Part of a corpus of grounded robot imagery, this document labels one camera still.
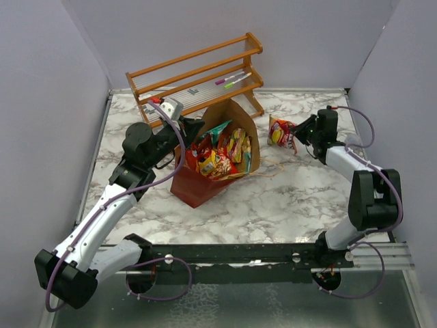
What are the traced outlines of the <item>red fruit candy snack bag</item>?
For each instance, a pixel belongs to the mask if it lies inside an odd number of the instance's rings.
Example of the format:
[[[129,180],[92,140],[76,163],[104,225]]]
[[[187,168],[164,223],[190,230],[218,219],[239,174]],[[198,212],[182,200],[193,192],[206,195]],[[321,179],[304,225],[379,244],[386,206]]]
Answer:
[[[298,150],[294,140],[295,123],[269,115],[267,144],[292,149],[294,155]]]

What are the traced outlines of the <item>teal snack bag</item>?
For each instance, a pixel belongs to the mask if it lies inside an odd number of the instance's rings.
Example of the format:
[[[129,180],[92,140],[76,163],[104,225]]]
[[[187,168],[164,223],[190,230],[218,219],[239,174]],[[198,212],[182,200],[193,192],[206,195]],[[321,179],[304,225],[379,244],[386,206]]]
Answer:
[[[232,120],[227,120],[227,121],[224,121],[223,123],[215,126],[214,128],[211,128],[210,130],[208,130],[204,134],[202,134],[199,137],[199,140],[203,141],[207,136],[210,136],[212,145],[216,146],[219,142],[219,137],[221,136],[222,132],[227,128],[227,126],[231,122],[232,122]]]

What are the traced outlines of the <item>red brown paper bag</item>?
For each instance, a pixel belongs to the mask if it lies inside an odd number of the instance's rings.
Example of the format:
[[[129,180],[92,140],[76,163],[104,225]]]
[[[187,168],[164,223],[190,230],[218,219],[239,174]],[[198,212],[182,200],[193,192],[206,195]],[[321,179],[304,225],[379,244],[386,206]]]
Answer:
[[[258,176],[259,137],[253,118],[235,101],[225,100],[206,109],[204,126],[184,151],[176,151],[181,165],[173,177],[171,192],[196,208],[230,184]]]

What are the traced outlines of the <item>red Doritos chip bag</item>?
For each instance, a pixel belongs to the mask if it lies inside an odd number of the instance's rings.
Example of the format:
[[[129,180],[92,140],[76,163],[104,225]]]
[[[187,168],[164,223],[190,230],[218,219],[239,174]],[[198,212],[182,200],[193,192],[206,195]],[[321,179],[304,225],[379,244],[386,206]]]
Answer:
[[[184,165],[189,169],[199,173],[199,155],[201,151],[192,143],[187,149],[185,149],[185,161]]]

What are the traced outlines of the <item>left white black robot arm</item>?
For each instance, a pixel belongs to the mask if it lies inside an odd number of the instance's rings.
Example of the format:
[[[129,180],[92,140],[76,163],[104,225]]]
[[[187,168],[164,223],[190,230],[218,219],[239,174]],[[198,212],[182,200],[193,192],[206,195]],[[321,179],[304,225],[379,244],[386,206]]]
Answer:
[[[180,117],[164,123],[158,133],[137,122],[128,127],[122,143],[124,154],[114,169],[99,202],[76,229],[54,250],[41,250],[34,263],[40,286],[46,290],[46,309],[54,312],[55,296],[74,309],[83,307],[99,283],[121,269],[153,268],[156,263],[185,261],[169,255],[154,258],[152,244],[136,234],[100,252],[100,246],[116,223],[156,185],[155,170],[176,148],[184,153],[204,126],[203,120]]]

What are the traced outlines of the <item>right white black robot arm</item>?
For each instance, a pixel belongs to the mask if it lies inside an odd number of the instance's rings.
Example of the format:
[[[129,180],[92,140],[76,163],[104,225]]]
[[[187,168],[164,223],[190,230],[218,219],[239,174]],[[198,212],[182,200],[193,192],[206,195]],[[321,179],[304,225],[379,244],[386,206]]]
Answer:
[[[314,157],[346,178],[350,184],[348,216],[315,242],[313,258],[329,267],[364,237],[396,228],[404,216],[401,179],[394,169],[382,169],[355,153],[357,143],[337,138],[338,114],[334,107],[292,128],[293,136],[313,148]]]

